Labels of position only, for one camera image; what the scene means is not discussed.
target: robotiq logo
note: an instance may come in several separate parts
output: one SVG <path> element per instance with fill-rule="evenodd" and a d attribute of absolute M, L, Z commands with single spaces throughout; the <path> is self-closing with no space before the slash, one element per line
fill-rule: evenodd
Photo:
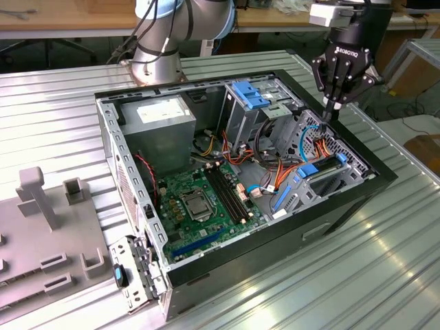
<path fill-rule="evenodd" d="M 336 47 L 335 54 L 337 54 L 337 53 L 346 54 L 346 55 L 356 57 L 356 58 L 358 58 L 358 56 L 359 56 L 359 53 L 354 52 L 353 50 L 348 50 L 348 49 L 344 49 L 341 47 Z"/>

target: motherboard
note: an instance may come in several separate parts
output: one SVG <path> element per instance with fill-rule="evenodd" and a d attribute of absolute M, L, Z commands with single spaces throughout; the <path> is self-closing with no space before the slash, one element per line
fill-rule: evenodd
<path fill-rule="evenodd" d="M 245 232 L 266 220 L 230 165 L 204 166 L 158 181 L 167 259 L 178 262 Z"/>

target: blue cable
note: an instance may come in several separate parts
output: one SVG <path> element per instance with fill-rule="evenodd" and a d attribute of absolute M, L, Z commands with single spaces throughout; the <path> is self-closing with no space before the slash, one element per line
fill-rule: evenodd
<path fill-rule="evenodd" d="M 261 188 L 258 184 L 255 184 L 253 186 L 250 186 L 248 189 L 246 189 L 246 191 L 248 193 L 250 193 L 251 191 L 253 191 L 255 188 Z"/>
<path fill-rule="evenodd" d="M 219 50 L 221 45 L 221 39 L 219 39 L 219 43 L 217 44 L 217 47 L 215 47 L 215 49 L 212 51 L 213 54 L 217 53 L 217 50 Z"/>
<path fill-rule="evenodd" d="M 307 127 L 305 128 L 305 130 L 302 131 L 301 138 L 300 138 L 300 146 L 299 146 L 299 149 L 300 149 L 300 155 L 301 155 L 301 158 L 302 158 L 306 163 L 307 163 L 307 157 L 306 157 L 305 154 L 304 154 L 304 148 L 303 148 L 303 140 L 304 140 L 305 134 L 306 134 L 306 132 L 307 132 L 308 130 L 310 130 L 310 129 L 318 129 L 318 128 L 319 128 L 318 125 L 311 125 L 311 126 L 307 126 Z"/>

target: blue drive bracket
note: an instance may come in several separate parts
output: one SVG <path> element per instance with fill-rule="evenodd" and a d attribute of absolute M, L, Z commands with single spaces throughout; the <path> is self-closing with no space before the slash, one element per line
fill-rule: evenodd
<path fill-rule="evenodd" d="M 336 154 L 336 158 L 341 162 L 341 164 L 345 164 L 347 162 L 347 157 L 343 153 Z"/>
<path fill-rule="evenodd" d="M 315 173 L 319 172 L 318 169 L 313 164 L 305 164 L 304 166 L 301 166 L 297 173 L 302 177 L 303 179 L 306 177 L 309 177 L 310 175 L 313 175 Z"/>
<path fill-rule="evenodd" d="M 287 194 L 292 189 L 290 185 L 287 185 L 286 189 L 284 189 L 283 193 L 281 194 L 280 198 L 278 198 L 278 201 L 276 201 L 274 207 L 272 208 L 272 212 L 275 212 L 280 207 L 281 203 L 285 200 Z"/>
<path fill-rule="evenodd" d="M 270 106 L 270 101 L 264 99 L 258 89 L 253 87 L 248 81 L 232 83 L 232 88 L 246 103 L 249 109 L 259 109 Z"/>

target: green circuit board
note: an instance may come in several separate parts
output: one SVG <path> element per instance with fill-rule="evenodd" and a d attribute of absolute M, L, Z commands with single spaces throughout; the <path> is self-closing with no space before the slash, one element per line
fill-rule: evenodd
<path fill-rule="evenodd" d="M 229 164 L 222 164 L 219 170 L 228 178 L 229 189 L 239 196 L 235 188 L 239 180 Z M 244 232 L 258 230 L 266 224 L 260 210 L 250 200 L 240 201 L 251 215 L 249 219 L 238 223 L 233 221 L 202 168 L 164 177 L 158 185 L 161 194 L 159 217 L 168 236 L 164 253 L 170 263 L 198 254 Z M 194 220 L 194 214 L 203 219 Z M 190 250 L 176 254 L 182 248 Z"/>

